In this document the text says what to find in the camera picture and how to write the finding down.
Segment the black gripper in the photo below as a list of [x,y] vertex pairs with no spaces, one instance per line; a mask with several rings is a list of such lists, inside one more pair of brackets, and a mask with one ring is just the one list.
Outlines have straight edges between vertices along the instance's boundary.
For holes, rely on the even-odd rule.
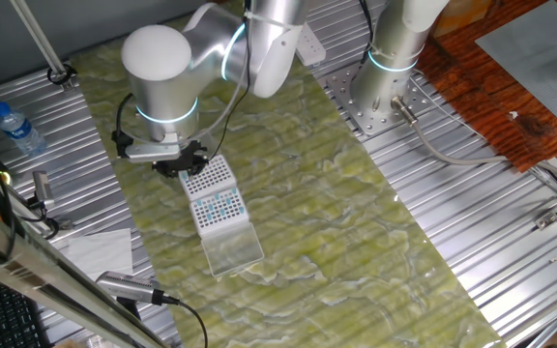
[[152,169],[165,178],[177,178],[180,171],[189,171],[191,176],[198,175],[208,164],[209,160],[205,156],[207,148],[192,141],[181,151],[180,157],[175,162],[154,162]]

